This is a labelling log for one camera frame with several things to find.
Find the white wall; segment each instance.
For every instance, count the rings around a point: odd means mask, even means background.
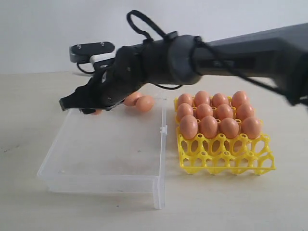
[[[139,43],[132,9],[206,40],[308,22],[308,0],[0,0],[0,74],[74,70],[68,47],[78,43]]]

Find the table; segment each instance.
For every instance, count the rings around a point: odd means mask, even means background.
[[[87,82],[71,73],[0,75],[0,230],[286,230],[308,229],[308,112],[236,77],[205,76],[168,91],[166,207],[151,195],[51,193],[37,178],[66,112],[58,100]],[[182,92],[248,92],[277,170],[263,176],[187,175],[180,167],[172,99]],[[146,85],[141,92],[161,89]]]

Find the egg carton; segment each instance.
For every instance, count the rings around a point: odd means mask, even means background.
[[[174,100],[175,112],[177,112],[178,99]],[[236,116],[236,108],[233,109],[233,118]],[[193,139],[187,140],[180,133],[179,126],[176,129],[180,167],[188,174],[196,174],[206,169],[210,174],[217,175],[225,170],[234,175],[252,170],[255,175],[262,175],[275,170],[275,157],[270,149],[270,137],[261,133],[256,139],[249,139],[244,133],[234,139],[228,139],[223,133],[219,133],[212,139],[205,138],[198,133]]]

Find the clear plastic container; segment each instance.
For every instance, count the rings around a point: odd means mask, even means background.
[[[38,176],[50,191],[152,193],[165,204],[166,98],[139,113],[119,105],[100,115],[71,109]]]

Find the plastic egg holder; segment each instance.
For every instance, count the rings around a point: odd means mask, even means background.
[[[177,100],[174,100],[175,111],[177,111]],[[207,169],[216,175],[225,170],[230,170],[232,174],[239,175],[247,170],[253,170],[255,175],[262,175],[271,170],[275,170],[274,155],[269,147],[270,137],[261,133],[257,139],[251,140],[246,134],[239,134],[234,139],[228,139],[222,133],[213,139],[207,139],[203,134],[198,133],[194,139],[186,140],[177,127],[178,151],[180,167],[188,174]],[[270,162],[270,166],[264,166],[265,162]]]

